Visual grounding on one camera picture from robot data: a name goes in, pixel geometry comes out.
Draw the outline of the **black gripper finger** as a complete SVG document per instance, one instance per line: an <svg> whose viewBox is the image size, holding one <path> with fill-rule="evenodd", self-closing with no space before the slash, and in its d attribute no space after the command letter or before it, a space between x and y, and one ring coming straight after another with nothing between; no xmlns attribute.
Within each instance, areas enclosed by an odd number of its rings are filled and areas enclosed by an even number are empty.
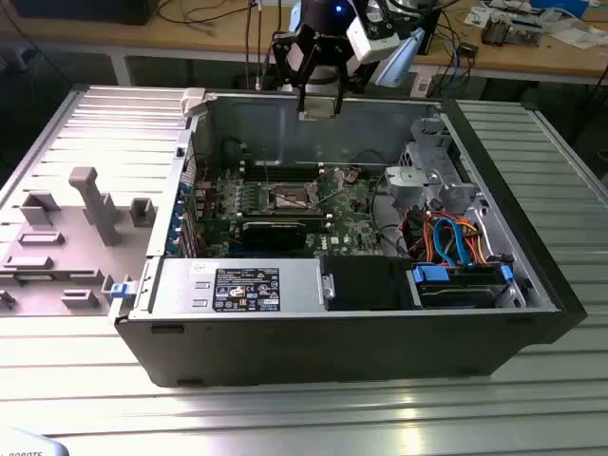
<svg viewBox="0 0 608 456"><path fill-rule="evenodd" d="M297 69L293 69L288 62L288 54L293 48L299 48L302 54ZM302 113L305 107L306 85L312 75L312 30L299 28L295 32L276 31L273 34L272 50L282 82L298 90L296 110Z"/></svg>
<svg viewBox="0 0 608 456"><path fill-rule="evenodd" d="M352 76L348 73L348 61L353 56L351 51L347 51L342 46L337 46L334 50L335 68L338 77L338 89L334 103L334 114L338 115L341 112L343 99L348 91L360 90L360 77L357 70Z"/></svg>

